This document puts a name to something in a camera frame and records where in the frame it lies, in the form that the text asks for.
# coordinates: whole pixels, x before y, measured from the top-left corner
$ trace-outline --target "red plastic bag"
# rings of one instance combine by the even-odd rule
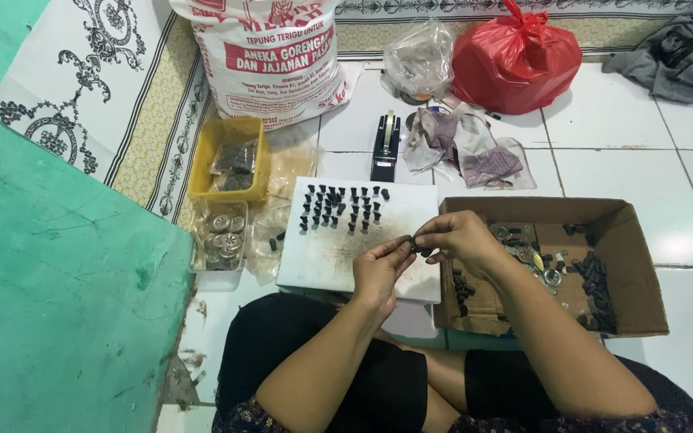
[[[478,24],[454,44],[451,89],[467,103],[504,114],[523,114],[550,105],[568,90],[582,64],[571,32],[547,24],[547,13],[521,14]]]

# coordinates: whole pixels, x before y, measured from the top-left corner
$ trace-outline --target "stained board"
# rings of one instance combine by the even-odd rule
[[[314,185],[315,192],[310,193],[309,185]],[[313,222],[316,193],[320,185],[332,186],[346,191],[342,201],[346,209],[339,216],[338,224],[322,220],[320,224]],[[373,187],[387,189],[390,195],[385,200],[381,193],[374,194]],[[347,224],[351,222],[353,213],[351,188],[357,188],[360,197],[357,215],[357,227],[350,232]],[[361,188],[367,187],[367,196],[371,198],[371,206],[380,204],[380,219],[375,221],[373,208],[368,229],[362,230],[363,194]],[[310,212],[304,211],[306,194],[311,195]],[[331,213],[336,214],[337,206]],[[342,292],[354,291],[352,276],[352,261],[361,252],[389,241],[395,237],[415,233],[419,227],[432,217],[438,215],[438,189],[435,186],[408,185],[403,183],[357,182],[352,180],[332,180],[313,177],[299,177],[296,180],[294,198],[290,208],[290,218],[286,229],[285,244],[277,274],[277,284],[282,286],[307,287],[312,289],[335,290]],[[301,216],[308,220],[308,231],[303,231]],[[419,256],[405,271],[395,284],[397,297],[438,304],[440,302],[440,265],[429,265]]]

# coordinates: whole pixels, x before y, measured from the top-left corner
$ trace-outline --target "green painted surface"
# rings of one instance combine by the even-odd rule
[[[46,4],[0,0],[0,80]],[[0,431],[150,431],[189,248],[0,125]]]

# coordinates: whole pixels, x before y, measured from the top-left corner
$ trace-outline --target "tile floor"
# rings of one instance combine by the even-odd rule
[[[319,125],[319,143],[326,151],[317,175],[367,180],[373,134],[379,116],[389,109],[400,115],[415,110],[381,88],[379,70],[367,70],[349,105],[307,123],[312,133]],[[461,179],[451,180],[443,172],[413,174],[402,159],[397,182],[437,185],[440,200],[446,196],[515,195],[612,197],[632,202],[658,268],[671,334],[608,340],[606,345],[616,354],[656,368],[693,397],[693,106],[656,102],[621,76],[600,73],[600,65],[583,64],[571,90],[552,105],[491,123],[495,136],[513,136],[524,144],[536,190],[468,190]],[[210,403],[217,387],[223,340],[237,308],[278,287],[273,283],[260,287],[244,271],[233,291],[206,289],[210,289],[208,284],[199,288],[196,302],[188,309],[181,349],[195,349],[207,356],[193,376],[201,370],[207,372],[197,390],[200,400]],[[205,317],[197,311],[200,300],[207,304]],[[385,328],[415,344],[518,348],[514,341],[436,330],[429,308],[413,304],[401,305]],[[168,409],[162,416],[180,420],[201,417],[199,413],[173,415]]]

